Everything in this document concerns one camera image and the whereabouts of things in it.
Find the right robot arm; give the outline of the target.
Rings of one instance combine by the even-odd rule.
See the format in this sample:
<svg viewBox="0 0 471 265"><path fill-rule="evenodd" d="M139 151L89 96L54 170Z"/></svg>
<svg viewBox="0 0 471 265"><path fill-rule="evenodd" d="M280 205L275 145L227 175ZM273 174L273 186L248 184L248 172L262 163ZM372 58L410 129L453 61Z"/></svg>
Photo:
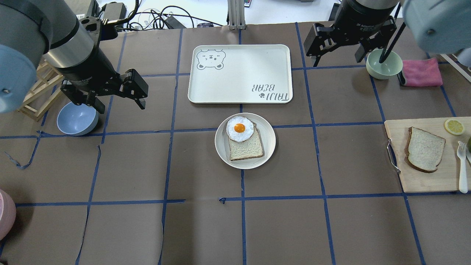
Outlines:
<svg viewBox="0 0 471 265"><path fill-rule="evenodd" d="M331 26L316 22L304 50L315 59L342 46L359 45L355 60L361 62L375 49L385 49L397 30L391 15L402 8L404 23L417 45L426 52L451 54L471 45L469 0L344 0Z"/></svg>

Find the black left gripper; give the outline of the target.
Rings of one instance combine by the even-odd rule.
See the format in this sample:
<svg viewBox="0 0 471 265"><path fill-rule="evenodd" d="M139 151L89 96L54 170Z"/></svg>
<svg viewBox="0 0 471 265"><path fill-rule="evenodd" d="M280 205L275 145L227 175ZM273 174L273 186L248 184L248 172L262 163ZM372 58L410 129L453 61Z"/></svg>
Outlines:
<svg viewBox="0 0 471 265"><path fill-rule="evenodd" d="M76 105L85 104L104 114L105 105L99 97L117 95L134 100L141 110L146 109L149 86L136 69L119 74L105 59L62 68L61 74L65 77L61 91Z"/></svg>

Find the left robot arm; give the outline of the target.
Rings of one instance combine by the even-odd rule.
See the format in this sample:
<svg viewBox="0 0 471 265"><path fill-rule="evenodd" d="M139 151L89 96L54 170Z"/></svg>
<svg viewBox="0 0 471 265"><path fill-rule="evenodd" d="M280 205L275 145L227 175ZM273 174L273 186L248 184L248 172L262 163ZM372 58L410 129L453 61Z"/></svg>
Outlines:
<svg viewBox="0 0 471 265"><path fill-rule="evenodd" d="M0 14L2 113L22 105L42 59L64 76L61 91L76 105L102 114L99 97L117 95L145 109L148 84L135 69L116 72L99 47L102 40L115 38L116 25L135 12L122 20L79 19L63 0L2 0Z"/></svg>

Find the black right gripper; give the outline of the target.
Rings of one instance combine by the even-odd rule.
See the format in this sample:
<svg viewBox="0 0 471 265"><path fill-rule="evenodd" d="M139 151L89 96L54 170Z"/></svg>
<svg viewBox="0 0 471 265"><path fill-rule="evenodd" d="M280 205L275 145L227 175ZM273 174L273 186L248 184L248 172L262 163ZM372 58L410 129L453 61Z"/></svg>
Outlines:
<svg viewBox="0 0 471 265"><path fill-rule="evenodd" d="M391 16L396 6L396 0L343 0L332 25L313 24L304 41L305 55L318 67L326 53L359 44L355 61L360 63L369 52L387 47L397 30Z"/></svg>

